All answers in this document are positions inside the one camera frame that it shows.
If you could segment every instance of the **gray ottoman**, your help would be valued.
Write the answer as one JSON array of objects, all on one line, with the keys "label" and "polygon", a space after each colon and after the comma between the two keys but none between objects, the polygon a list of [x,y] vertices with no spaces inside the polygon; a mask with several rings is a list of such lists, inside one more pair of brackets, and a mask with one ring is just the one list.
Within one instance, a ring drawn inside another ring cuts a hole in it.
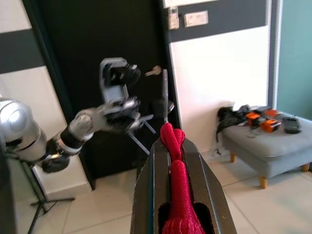
[{"label": "gray ottoman", "polygon": [[298,134],[284,132],[283,124],[273,133],[262,130],[249,137],[250,128],[231,126],[222,131],[223,145],[231,151],[231,162],[238,156],[259,173],[260,185],[267,188],[267,179],[302,166],[309,170],[312,162],[312,121],[299,118],[303,128]]}]

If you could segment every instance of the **wooden leg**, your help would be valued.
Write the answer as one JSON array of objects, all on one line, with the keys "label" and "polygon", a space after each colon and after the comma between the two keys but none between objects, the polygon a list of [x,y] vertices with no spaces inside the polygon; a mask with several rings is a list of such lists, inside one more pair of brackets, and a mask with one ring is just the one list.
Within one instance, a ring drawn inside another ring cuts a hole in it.
[{"label": "wooden leg", "polygon": [[304,165],[301,166],[301,170],[302,170],[303,172],[308,172],[308,171],[309,171],[309,168],[310,168],[310,164],[309,164],[309,163],[304,164]]},{"label": "wooden leg", "polygon": [[268,180],[261,175],[259,176],[259,179],[261,188],[266,189],[268,187]]},{"label": "wooden leg", "polygon": [[236,154],[231,152],[231,162],[235,162],[236,161]]}]

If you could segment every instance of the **tripod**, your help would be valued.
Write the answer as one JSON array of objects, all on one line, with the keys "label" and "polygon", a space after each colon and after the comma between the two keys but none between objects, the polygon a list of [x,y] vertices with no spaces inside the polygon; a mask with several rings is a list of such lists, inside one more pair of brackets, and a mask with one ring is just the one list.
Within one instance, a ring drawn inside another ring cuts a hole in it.
[{"label": "tripod", "polygon": [[[33,218],[33,221],[31,222],[31,225],[28,231],[28,234],[31,234],[33,232],[37,219],[40,216],[48,213],[56,205],[58,201],[73,201],[75,200],[75,198],[70,197],[70,198],[52,199],[52,200],[47,199],[40,182],[38,181],[34,171],[32,170],[34,166],[26,161],[19,159],[18,157],[9,156],[9,158],[19,161],[24,174],[31,185],[31,188],[38,199],[37,202],[30,204],[31,206],[37,206],[35,216]],[[54,204],[49,209],[47,209],[46,208],[47,203],[51,203],[51,202],[54,202]]]}]

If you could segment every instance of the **door handle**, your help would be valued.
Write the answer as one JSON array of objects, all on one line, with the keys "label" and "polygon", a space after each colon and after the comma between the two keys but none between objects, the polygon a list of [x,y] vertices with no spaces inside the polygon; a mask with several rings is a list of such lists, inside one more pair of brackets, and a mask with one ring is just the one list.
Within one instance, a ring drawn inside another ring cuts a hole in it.
[{"label": "door handle", "polygon": [[157,65],[157,66],[153,67],[153,69],[151,71],[145,73],[145,76],[146,77],[157,76],[161,73],[161,70],[162,70],[161,67]]}]

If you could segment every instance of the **teal wall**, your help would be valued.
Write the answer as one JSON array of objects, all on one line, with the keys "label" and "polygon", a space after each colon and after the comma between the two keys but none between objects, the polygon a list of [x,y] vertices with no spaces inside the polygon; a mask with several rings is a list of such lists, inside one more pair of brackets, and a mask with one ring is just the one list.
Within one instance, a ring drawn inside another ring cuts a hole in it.
[{"label": "teal wall", "polygon": [[284,0],[277,108],[312,119],[312,0]]}]

